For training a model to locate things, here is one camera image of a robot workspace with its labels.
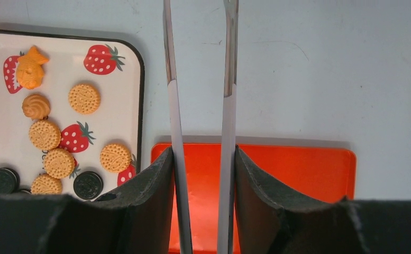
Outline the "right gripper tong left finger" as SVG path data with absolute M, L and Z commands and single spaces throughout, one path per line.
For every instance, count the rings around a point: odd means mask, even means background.
M 181 253 L 192 253 L 191 227 L 188 203 L 187 174 L 182 140 L 175 49 L 173 43 L 170 1 L 163 1 L 163 28 L 166 56 L 167 88 L 171 126 L 171 145 L 175 159 L 175 186 Z

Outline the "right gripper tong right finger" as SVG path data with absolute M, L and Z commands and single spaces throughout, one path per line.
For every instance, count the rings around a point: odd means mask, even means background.
M 239 1 L 224 1 L 224 7 L 226 14 L 226 51 L 217 253 L 233 253 Z

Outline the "strawberry print serving tray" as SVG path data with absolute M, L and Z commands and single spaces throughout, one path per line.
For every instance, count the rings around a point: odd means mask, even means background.
M 42 66 L 42 85 L 29 90 L 19 85 L 15 71 L 18 57 L 32 46 L 49 62 Z M 26 189 L 44 173 L 47 151 L 31 143 L 33 122 L 22 111 L 27 96 L 41 94 L 50 102 L 48 118 L 61 130 L 63 148 L 76 160 L 71 175 L 62 179 L 63 192 L 74 195 L 74 180 L 86 171 L 102 177 L 103 192 L 126 183 L 141 170 L 144 80 L 143 58 L 126 41 L 0 30 L 0 168 L 14 169 L 19 188 Z M 69 105 L 69 91 L 81 83 L 92 84 L 101 95 L 92 114 L 77 113 Z M 100 163 L 100 152 L 110 143 L 131 152 L 131 164 L 120 173 Z

